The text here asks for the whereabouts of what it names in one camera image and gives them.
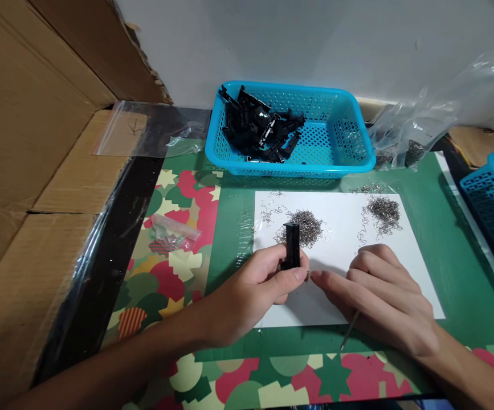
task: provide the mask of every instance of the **person's left hand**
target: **person's left hand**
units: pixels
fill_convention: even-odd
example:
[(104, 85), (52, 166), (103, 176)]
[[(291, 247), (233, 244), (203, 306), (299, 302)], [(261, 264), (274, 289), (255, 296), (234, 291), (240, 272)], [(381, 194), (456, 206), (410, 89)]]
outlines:
[(205, 342), (210, 347), (236, 342), (273, 304), (285, 303), (288, 294), (304, 282), (309, 269), (308, 257), (300, 250), (300, 268), (278, 270), (286, 255), (283, 244), (254, 252), (220, 288), (192, 306), (203, 321)]

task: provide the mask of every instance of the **small plastic bag with red items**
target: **small plastic bag with red items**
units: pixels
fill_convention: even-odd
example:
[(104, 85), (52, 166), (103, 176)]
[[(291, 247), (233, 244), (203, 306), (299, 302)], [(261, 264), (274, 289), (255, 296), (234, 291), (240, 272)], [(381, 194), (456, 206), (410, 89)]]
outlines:
[(169, 253), (178, 249), (190, 251), (201, 236), (201, 231), (163, 215), (154, 214), (150, 221), (150, 247), (156, 247), (152, 251), (157, 253)]

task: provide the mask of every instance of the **hand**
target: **hand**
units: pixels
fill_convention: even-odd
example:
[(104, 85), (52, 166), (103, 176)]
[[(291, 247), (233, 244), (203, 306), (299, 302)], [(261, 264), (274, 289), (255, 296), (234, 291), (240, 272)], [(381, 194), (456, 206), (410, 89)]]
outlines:
[(438, 352), (433, 308), (388, 246), (361, 248), (346, 278), (325, 270), (311, 278), (349, 322), (360, 311), (364, 333), (415, 358)]
[(285, 245), (260, 249), (220, 288), (192, 307), (204, 321), (207, 344), (228, 346), (247, 334), (273, 305), (282, 305), (300, 286), (309, 269), (309, 259), (300, 250), (300, 268), (279, 270), (286, 257)]

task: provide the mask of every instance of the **forearm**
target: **forearm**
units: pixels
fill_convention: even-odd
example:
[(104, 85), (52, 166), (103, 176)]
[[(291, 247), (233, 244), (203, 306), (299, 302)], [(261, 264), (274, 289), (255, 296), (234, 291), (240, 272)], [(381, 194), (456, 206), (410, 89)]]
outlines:
[(205, 347), (192, 308), (81, 362), (9, 404), (9, 408), (121, 408), (158, 371)]
[(417, 360), (483, 409), (494, 409), (494, 368), (476, 357), (440, 326), (440, 350)]

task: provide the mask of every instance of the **white wall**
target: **white wall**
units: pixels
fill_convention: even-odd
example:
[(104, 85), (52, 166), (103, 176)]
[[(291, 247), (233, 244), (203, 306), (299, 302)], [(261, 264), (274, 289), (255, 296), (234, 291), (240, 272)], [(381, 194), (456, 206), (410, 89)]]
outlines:
[[(117, 0), (177, 105), (210, 108), (227, 80), (415, 98), (494, 50), (490, 0)], [(494, 127), (494, 95), (465, 124)]]

